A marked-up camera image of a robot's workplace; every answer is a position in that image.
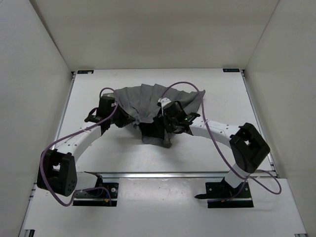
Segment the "grey pleated skirt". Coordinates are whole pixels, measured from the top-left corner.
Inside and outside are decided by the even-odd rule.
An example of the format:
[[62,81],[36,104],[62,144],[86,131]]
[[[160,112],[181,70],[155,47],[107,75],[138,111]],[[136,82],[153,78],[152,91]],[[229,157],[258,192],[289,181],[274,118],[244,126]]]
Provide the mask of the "grey pleated skirt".
[[[201,105],[201,97],[205,95],[205,91],[197,93],[196,91],[185,92],[175,88],[167,89],[165,86],[154,84],[142,84],[134,87],[124,87],[115,90],[115,96],[118,98],[118,103],[129,115],[135,118],[132,123],[133,127],[139,131],[139,123],[152,123],[160,111],[157,105],[159,98],[166,97],[171,101],[179,101],[183,106],[184,111],[196,113]],[[158,138],[143,137],[144,144],[156,145],[163,148],[172,146],[170,139],[174,135],[165,130],[164,140]]]

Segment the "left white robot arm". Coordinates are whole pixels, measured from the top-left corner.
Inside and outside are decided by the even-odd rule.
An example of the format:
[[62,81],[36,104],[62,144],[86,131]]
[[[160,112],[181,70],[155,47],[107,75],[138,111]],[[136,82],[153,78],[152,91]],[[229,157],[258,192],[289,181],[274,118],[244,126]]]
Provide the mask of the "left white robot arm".
[[94,141],[101,138],[112,124],[122,128],[134,122],[114,97],[103,96],[74,136],[57,142],[40,161],[37,186],[68,197],[76,190],[87,190],[97,197],[103,192],[101,176],[93,172],[77,172],[76,162]]

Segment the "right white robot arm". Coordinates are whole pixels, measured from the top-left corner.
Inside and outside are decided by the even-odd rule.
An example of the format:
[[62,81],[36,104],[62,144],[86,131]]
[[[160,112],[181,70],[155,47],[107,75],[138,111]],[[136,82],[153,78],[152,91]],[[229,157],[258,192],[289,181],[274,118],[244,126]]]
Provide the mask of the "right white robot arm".
[[235,163],[225,175],[222,194],[228,198],[239,192],[239,185],[254,173],[270,152],[270,147],[251,123],[234,126],[206,120],[197,113],[186,113],[179,101],[161,98],[160,110],[152,123],[140,123],[142,135],[167,142],[169,135],[186,133],[211,139],[232,150]]

